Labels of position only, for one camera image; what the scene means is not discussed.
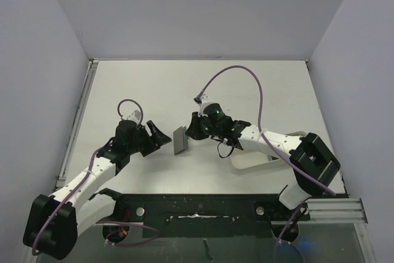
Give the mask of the white plastic tray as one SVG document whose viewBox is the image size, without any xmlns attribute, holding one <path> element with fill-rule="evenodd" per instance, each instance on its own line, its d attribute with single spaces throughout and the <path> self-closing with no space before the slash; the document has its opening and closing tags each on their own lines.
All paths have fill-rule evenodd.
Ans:
<svg viewBox="0 0 394 263">
<path fill-rule="evenodd" d="M 300 138 L 307 135 L 306 132 L 299 131 L 290 134 L 278 134 L 265 131 L 264 135 L 271 144 L 281 150 L 289 157 L 289 151 L 295 150 L 301 143 Z M 236 149 L 230 156 L 229 163 L 239 170 L 258 167 L 263 169 L 284 169 L 287 163 L 278 157 L 267 145 L 263 138 L 259 137 L 259 142 L 263 143 L 263 149 L 258 150 L 238 150 Z"/>
</svg>

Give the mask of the grey blue card holder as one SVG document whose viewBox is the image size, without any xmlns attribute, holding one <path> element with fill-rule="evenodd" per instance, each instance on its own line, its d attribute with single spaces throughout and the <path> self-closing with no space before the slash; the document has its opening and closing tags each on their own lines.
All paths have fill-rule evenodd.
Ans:
<svg viewBox="0 0 394 263">
<path fill-rule="evenodd" d="M 174 155 L 179 155 L 188 150 L 186 130 L 187 128 L 185 126 L 180 126 L 173 132 Z"/>
</svg>

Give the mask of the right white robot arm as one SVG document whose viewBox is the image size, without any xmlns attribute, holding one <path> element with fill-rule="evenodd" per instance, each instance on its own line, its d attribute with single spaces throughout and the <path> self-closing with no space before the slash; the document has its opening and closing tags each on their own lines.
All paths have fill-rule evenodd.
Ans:
<svg viewBox="0 0 394 263">
<path fill-rule="evenodd" d="M 274 204 L 275 214 L 290 218 L 296 207 L 325 193 L 340 170 L 340 163 L 322 139 L 314 134 L 290 136 L 261 131 L 247 121 L 227 116 L 218 103 L 210 103 L 191 116 L 186 136 L 194 140 L 215 139 L 238 149 L 277 156 L 293 170 L 295 181 L 287 185 Z"/>
</svg>

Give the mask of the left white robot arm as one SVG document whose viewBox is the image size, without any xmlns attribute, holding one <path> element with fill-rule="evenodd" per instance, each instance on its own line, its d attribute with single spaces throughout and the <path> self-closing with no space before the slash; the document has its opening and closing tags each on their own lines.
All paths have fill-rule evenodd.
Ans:
<svg viewBox="0 0 394 263">
<path fill-rule="evenodd" d="M 107 216 L 119 220 L 125 213 L 125 204 L 117 199 L 95 202 L 96 191 L 129 164 L 132 155 L 147 156 L 171 141 L 152 121 L 146 125 L 120 121 L 114 136 L 93 152 L 85 170 L 50 195 L 34 199 L 23 244 L 33 256 L 67 257 L 85 229 Z"/>
</svg>

